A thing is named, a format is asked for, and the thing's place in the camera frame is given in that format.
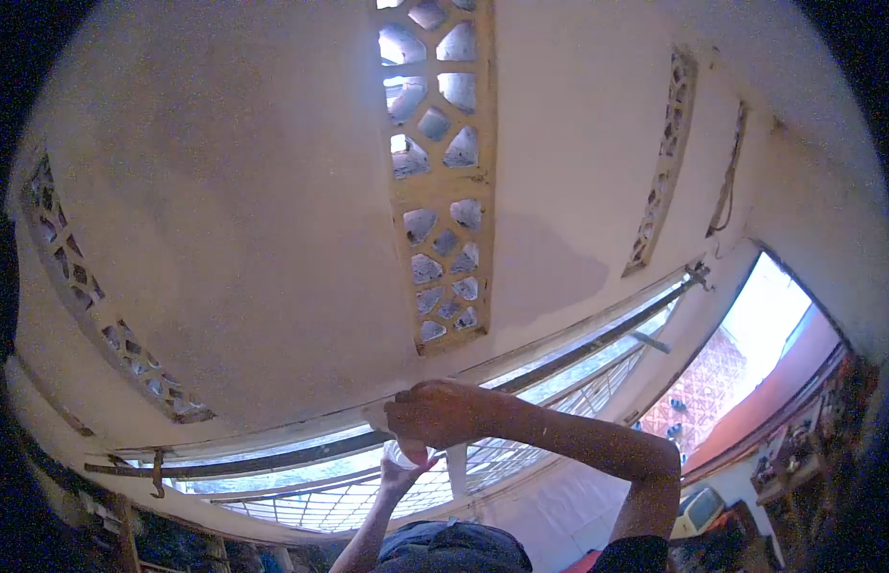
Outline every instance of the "red object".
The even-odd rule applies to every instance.
[[[817,311],[772,373],[715,424],[706,441],[683,465],[682,474],[713,461],[765,424],[810,380],[839,342],[839,335]]]
[[[578,559],[573,565],[563,569],[562,573],[588,573],[588,570],[594,567],[594,563],[598,560],[601,553],[603,551],[591,551],[588,555]]]

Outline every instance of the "cluttered shelf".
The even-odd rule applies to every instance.
[[[849,356],[806,407],[763,441],[751,483],[789,570],[834,530],[857,474],[856,451],[877,370]]]

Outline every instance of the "forearm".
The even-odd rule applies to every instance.
[[[489,432],[496,437],[571,457],[631,482],[679,480],[677,448],[633,429],[563,414],[505,396]]]
[[[399,496],[384,492],[378,494],[368,518],[343,553],[336,558],[333,567],[330,567],[330,573],[362,573],[370,571],[378,564],[384,533],[399,501]]]

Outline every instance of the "metal hook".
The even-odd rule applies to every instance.
[[[150,493],[149,495],[155,499],[164,498],[164,486],[161,485],[161,464],[164,463],[164,449],[157,448],[155,450],[155,466],[152,469],[152,485],[158,490],[158,493]]]

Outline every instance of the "metal rod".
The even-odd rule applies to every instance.
[[[638,315],[634,315],[628,320],[623,321],[617,327],[611,328],[604,334],[578,347],[577,349],[566,352],[564,355],[556,358],[556,360],[547,362],[540,368],[534,369],[526,374],[521,374],[518,378],[509,380],[504,384],[499,384],[498,386],[493,388],[493,390],[512,394],[518,393],[526,389],[527,387],[532,386],[533,384],[536,384],[543,379],[572,366],[577,361],[581,361],[587,358],[588,355],[603,350],[604,347],[607,347],[613,342],[616,342],[617,339],[628,334],[630,330],[633,330],[634,328],[640,326],[643,322],[651,318],[655,313],[668,306],[668,304],[673,303],[684,292],[688,291],[689,288],[692,287],[694,284],[696,284],[696,281],[694,279],[690,279],[684,282],[675,290],[669,292],[667,296],[658,300],[648,308],[644,309],[644,311],[642,311]]]
[[[633,332],[629,333],[629,336],[635,338],[639,342],[643,342],[643,343],[647,344],[648,346],[652,347],[653,349],[661,350],[665,354],[671,353],[671,346],[669,344],[665,344],[664,342],[661,342],[660,340],[651,338],[648,335],[639,332],[638,330],[634,330]]]
[[[338,440],[323,446],[308,447],[286,454],[277,454],[276,456],[254,457],[253,459],[243,459],[223,464],[209,464],[208,466],[163,467],[161,476],[163,478],[216,478],[230,474],[264,471],[276,467],[292,467],[311,463],[318,459],[342,456],[371,446],[380,446],[392,438],[392,435],[384,432],[370,432],[355,437],[347,437],[344,440]],[[85,471],[130,478],[151,478],[153,473],[151,467],[113,467],[97,466],[95,464],[85,464]]]

